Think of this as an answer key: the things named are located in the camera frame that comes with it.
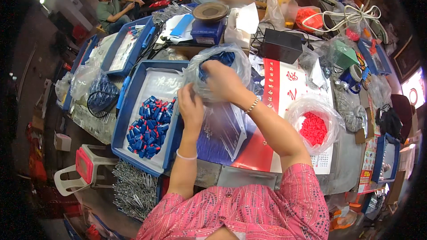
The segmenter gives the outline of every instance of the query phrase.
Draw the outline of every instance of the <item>white bag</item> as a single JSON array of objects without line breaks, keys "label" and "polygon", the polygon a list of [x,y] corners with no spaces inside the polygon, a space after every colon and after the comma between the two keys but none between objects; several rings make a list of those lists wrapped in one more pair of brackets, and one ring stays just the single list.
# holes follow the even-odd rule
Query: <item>white bag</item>
[{"label": "white bag", "polygon": [[228,16],[228,23],[224,33],[224,43],[236,45],[242,48],[249,48],[251,35],[243,30],[236,28],[236,18],[239,14],[240,8],[232,8]]}]

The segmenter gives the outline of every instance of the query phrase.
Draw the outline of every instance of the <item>white bangle bracelet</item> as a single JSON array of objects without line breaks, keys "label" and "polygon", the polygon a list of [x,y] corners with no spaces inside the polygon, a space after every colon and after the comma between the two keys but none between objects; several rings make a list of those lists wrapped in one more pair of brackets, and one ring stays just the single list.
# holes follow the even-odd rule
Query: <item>white bangle bracelet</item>
[{"label": "white bangle bracelet", "polygon": [[181,155],[178,153],[178,150],[179,150],[179,149],[177,149],[177,150],[176,150],[176,155],[177,155],[178,157],[182,158],[182,159],[186,159],[186,160],[194,160],[194,159],[196,159],[196,158],[197,158],[197,153],[196,153],[196,155],[195,155],[195,157],[194,157],[194,158],[185,158],[185,157],[181,156]]}]

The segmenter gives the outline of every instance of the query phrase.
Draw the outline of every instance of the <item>woman's hand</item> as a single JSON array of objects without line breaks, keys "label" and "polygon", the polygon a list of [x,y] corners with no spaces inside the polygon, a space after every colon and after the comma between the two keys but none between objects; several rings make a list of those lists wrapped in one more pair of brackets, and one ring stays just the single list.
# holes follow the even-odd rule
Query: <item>woman's hand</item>
[{"label": "woman's hand", "polygon": [[203,122],[203,102],[193,90],[193,83],[189,83],[178,90],[179,110],[184,120],[184,133],[195,140],[199,137]]},{"label": "woman's hand", "polygon": [[244,111],[254,103],[255,94],[243,86],[242,80],[231,67],[217,60],[208,60],[201,68],[208,73],[206,82],[218,98],[231,102]]}]

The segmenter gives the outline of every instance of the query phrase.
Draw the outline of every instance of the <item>blue soldering iron handle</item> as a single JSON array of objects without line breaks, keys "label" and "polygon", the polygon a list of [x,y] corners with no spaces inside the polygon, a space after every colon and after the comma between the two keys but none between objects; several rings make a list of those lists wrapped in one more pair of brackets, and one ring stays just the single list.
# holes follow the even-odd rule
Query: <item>blue soldering iron handle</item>
[{"label": "blue soldering iron handle", "polygon": [[147,45],[148,45],[148,43],[150,43],[151,37],[153,36],[155,30],[156,30],[156,27],[153,26],[151,28],[150,32],[148,33],[147,37],[145,38],[144,42],[142,42],[142,49],[143,50],[147,48]]},{"label": "blue soldering iron handle", "polygon": [[131,77],[130,76],[126,77],[125,81],[123,82],[122,89],[120,90],[119,101],[117,101],[116,115],[118,115],[118,113],[120,111],[120,107],[122,106],[123,99],[125,98],[125,93],[126,93],[126,90],[128,89],[128,86],[129,86],[130,82],[131,82]]}]

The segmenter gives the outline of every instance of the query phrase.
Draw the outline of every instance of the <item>white plastic chair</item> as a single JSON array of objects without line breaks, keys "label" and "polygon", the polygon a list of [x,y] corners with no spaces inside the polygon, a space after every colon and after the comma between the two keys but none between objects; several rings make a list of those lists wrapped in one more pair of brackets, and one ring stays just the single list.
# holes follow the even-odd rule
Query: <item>white plastic chair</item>
[{"label": "white plastic chair", "polygon": [[[112,185],[101,185],[96,184],[97,179],[103,179],[103,176],[97,175],[99,165],[116,165],[119,162],[118,158],[107,158],[95,155],[92,150],[105,150],[105,147],[93,146],[93,145],[82,145],[82,147],[76,152],[76,164],[80,165],[80,171],[82,176],[80,179],[74,180],[62,180],[61,174],[69,172],[78,172],[76,164],[59,170],[55,173],[54,180],[57,190],[63,196],[71,195],[77,191],[87,189],[89,187],[94,188],[111,188]],[[88,169],[93,166],[92,171],[87,172]],[[70,188],[78,188],[75,191],[68,191]]]}]

